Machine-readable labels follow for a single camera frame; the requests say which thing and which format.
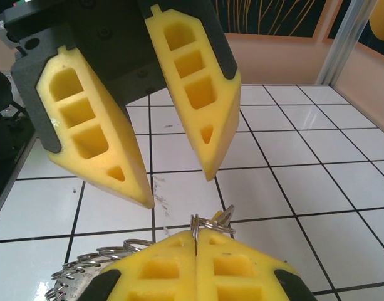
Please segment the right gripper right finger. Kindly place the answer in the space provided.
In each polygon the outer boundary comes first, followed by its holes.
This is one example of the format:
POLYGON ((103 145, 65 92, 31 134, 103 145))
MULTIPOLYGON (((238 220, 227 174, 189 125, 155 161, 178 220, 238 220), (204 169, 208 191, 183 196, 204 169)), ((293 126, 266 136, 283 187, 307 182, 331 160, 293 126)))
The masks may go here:
POLYGON ((200 230, 197 300, 315 300, 288 263, 214 230, 200 230))

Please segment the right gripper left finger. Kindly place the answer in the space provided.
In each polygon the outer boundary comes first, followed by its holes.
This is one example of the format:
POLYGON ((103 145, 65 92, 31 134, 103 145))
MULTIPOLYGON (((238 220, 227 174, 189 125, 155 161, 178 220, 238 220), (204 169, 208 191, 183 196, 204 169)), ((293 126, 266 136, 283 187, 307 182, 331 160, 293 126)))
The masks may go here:
POLYGON ((118 260, 79 300, 196 300, 195 242, 190 230, 118 260))

